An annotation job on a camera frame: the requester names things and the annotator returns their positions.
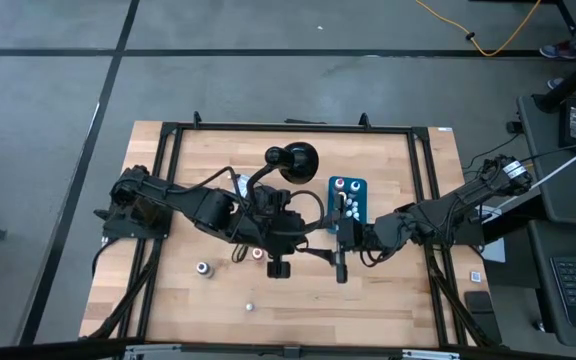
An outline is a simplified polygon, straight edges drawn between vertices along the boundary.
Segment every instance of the black lamp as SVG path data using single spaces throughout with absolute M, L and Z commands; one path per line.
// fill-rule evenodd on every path
M 295 142 L 284 148 L 273 146 L 266 150 L 266 163 L 279 169 L 281 176 L 297 185 L 305 184 L 317 173 L 319 155 L 305 142 Z

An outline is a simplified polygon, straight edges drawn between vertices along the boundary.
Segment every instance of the white cable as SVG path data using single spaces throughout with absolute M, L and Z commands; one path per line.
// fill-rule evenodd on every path
M 558 167 L 555 171 L 551 172 L 550 174 L 548 174 L 546 177 L 544 177 L 543 179 L 539 180 L 535 185 L 530 187 L 530 190 L 536 188 L 537 186 L 545 183 L 546 181 L 550 180 L 550 178 L 552 178 L 553 176 L 557 175 L 561 170 L 567 168 L 570 164 L 574 163 L 576 161 L 576 156 L 568 161 L 566 161 L 563 165 L 561 165 L 560 167 Z M 510 199 L 504 201 L 501 205 L 497 206 L 496 208 L 490 210 L 490 212 L 494 212 L 494 211 L 501 211 L 501 208 L 510 204 L 511 202 L 515 201 L 517 198 L 522 197 L 523 195 L 525 195 L 526 193 L 519 195 L 519 196 L 513 196 Z

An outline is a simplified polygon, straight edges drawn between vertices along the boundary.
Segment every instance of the small white cube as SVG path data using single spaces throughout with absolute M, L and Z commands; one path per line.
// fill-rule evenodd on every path
M 479 273 L 477 271 L 471 271 L 470 272 L 470 281 L 480 283 L 481 282 L 481 273 Z

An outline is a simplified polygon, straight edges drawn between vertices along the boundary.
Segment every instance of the black desk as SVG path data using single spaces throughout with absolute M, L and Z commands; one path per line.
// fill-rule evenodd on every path
M 559 148 L 559 112 L 541 111 L 532 96 L 517 99 L 519 118 L 531 155 Z M 536 179 L 544 178 L 576 154 L 564 150 L 533 160 Z M 486 223 L 486 242 L 495 241 L 511 231 L 526 226 L 529 219 L 544 219 L 576 224 L 576 161 L 539 187 L 540 194 L 524 195 L 521 202 L 502 216 Z
M 544 113 L 531 96 L 518 98 L 517 105 L 531 155 L 558 149 L 559 113 Z M 561 151 L 534 159 L 535 181 L 574 156 L 570 151 Z M 523 236 L 526 241 L 530 239 L 531 246 L 528 249 L 518 249 L 516 246 L 512 249 L 513 242 L 510 241 L 506 244 L 508 263 L 495 266 L 501 266 L 512 286 L 521 287 L 526 287 L 522 284 L 526 281 L 517 279 L 531 278 L 528 276 L 531 273 L 529 270 L 534 269 L 532 271 L 537 272 L 538 284 L 533 285 L 529 281 L 527 287 L 537 289 L 546 328 L 555 332 L 563 344 L 576 346 L 576 328 L 566 318 L 550 265 L 551 257 L 576 256 L 576 162 L 540 185 L 540 192 L 518 199 L 518 202 L 524 202 L 484 224 L 484 236 L 486 242 L 490 242 L 501 236 L 512 240 L 513 234 L 521 231 L 526 234 Z M 521 239 L 514 243 L 521 244 Z M 526 252 L 532 252 L 532 256 L 525 256 Z
M 518 98 L 517 106 L 531 155 L 558 149 L 559 113 L 542 112 L 530 96 Z M 533 163 L 537 180 L 574 156 L 570 151 L 562 151 L 535 159 Z M 576 162 L 541 185 L 540 190 L 548 219 L 576 224 Z
M 576 328 L 566 318 L 550 263 L 551 257 L 576 256 L 576 225 L 533 220 L 528 222 L 528 234 L 541 280 L 543 296 L 539 298 L 544 326 L 554 332 L 562 344 L 576 346 Z

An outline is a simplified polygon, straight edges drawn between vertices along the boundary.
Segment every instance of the metal bracket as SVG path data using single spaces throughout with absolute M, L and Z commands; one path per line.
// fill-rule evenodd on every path
M 181 344 L 154 344 L 154 345 L 131 345 L 126 346 L 125 355 L 129 359 L 135 359 L 137 355 L 150 355 L 162 352 L 181 352 Z
M 131 207 L 118 209 L 113 206 L 110 211 L 95 210 L 95 214 L 105 220 L 102 232 L 103 236 L 107 238 L 138 239 L 165 239 L 168 237 L 169 221 L 165 221 L 164 219 L 172 217 L 172 210 L 165 208 L 160 209 L 161 214 L 159 218 L 162 220 L 157 221 L 157 224 L 151 228 L 145 228 L 128 219 L 131 209 Z
M 459 354 L 427 350 L 403 350 L 403 359 L 414 360 L 459 360 Z
M 301 357 L 301 346 L 284 346 L 284 358 L 299 359 Z
M 172 134 L 175 130 L 179 127 L 178 123 L 170 123 L 165 122 L 161 125 L 161 132 L 159 133 L 160 137 L 167 137 L 168 135 Z
M 370 119 L 368 119 L 368 114 L 361 114 L 361 117 L 359 118 L 359 126 L 363 126 L 364 130 L 370 130 L 370 128 L 372 128 L 372 125 L 370 125 Z
M 202 122 L 201 115 L 199 115 L 199 111 L 195 111 L 192 114 L 192 128 L 197 130 L 199 129 L 199 123 Z
M 427 127 L 413 127 L 412 129 L 412 133 L 415 134 L 419 139 L 421 139 L 421 141 L 429 141 L 430 140 L 430 134 L 428 134 L 428 128 Z

